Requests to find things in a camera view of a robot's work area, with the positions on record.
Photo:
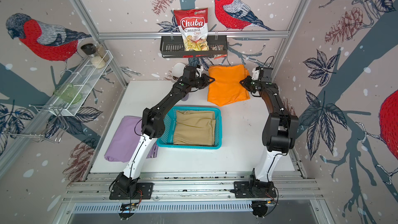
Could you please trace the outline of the beige long pants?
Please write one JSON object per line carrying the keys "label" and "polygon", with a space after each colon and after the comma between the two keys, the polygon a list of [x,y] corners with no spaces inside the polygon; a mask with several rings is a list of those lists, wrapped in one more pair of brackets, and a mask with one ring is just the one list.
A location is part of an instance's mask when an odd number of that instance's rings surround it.
{"label": "beige long pants", "polygon": [[177,111],[173,144],[214,146],[215,125],[213,111]]}

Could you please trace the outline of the purple long pants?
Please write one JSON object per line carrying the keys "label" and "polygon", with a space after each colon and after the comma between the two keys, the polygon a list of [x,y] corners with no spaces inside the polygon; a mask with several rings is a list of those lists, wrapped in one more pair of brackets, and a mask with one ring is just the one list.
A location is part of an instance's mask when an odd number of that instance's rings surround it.
{"label": "purple long pants", "polygon": [[129,162],[140,141],[138,124],[141,118],[124,116],[105,152],[104,158],[109,162]]}

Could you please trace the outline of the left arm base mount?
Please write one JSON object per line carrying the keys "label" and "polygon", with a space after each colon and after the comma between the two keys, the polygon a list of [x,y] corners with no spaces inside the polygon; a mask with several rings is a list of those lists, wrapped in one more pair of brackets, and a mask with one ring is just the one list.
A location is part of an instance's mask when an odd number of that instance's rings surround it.
{"label": "left arm base mount", "polygon": [[120,182],[113,184],[110,192],[110,200],[149,200],[151,199],[154,183],[133,183],[122,186]]}

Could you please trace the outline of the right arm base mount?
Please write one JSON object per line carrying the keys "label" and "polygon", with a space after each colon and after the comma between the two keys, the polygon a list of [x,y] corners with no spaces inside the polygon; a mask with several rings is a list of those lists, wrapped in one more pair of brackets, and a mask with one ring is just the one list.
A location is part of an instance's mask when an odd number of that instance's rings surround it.
{"label": "right arm base mount", "polygon": [[273,182],[255,182],[250,184],[248,181],[235,181],[234,187],[230,193],[235,195],[235,198],[270,198],[277,197],[276,188]]}

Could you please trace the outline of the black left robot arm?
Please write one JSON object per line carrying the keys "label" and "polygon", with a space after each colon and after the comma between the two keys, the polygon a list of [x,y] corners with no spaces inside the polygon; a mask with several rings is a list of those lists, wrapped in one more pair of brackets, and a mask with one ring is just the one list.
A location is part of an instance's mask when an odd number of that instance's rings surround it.
{"label": "black left robot arm", "polygon": [[165,132],[164,118],[167,113],[182,100],[192,88],[197,90],[208,87],[214,78],[202,74],[202,66],[186,66],[183,75],[172,86],[171,91],[154,107],[146,108],[142,115],[140,141],[125,169],[111,183],[110,198],[120,195],[123,199],[131,199],[137,194],[138,180],[145,160],[157,138]]}

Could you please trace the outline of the orange long pants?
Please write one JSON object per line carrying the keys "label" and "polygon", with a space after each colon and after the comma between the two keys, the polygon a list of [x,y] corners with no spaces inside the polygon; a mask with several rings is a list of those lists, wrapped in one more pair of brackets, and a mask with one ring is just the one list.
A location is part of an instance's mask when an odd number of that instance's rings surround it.
{"label": "orange long pants", "polygon": [[208,73],[215,79],[208,88],[208,102],[222,107],[250,99],[249,92],[240,84],[249,76],[249,71],[242,64],[212,66]]}

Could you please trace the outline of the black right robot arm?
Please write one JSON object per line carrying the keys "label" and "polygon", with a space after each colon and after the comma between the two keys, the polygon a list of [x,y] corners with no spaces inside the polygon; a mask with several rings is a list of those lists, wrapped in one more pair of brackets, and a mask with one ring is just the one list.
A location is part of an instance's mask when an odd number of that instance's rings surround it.
{"label": "black right robot arm", "polygon": [[272,69],[256,67],[252,76],[240,81],[248,92],[258,93],[266,104],[268,118],[262,132],[264,152],[259,164],[253,169],[249,180],[249,189],[270,189],[273,173],[281,157],[286,156],[294,148],[295,132],[299,119],[291,114],[283,104],[279,95],[279,87],[272,82]]}

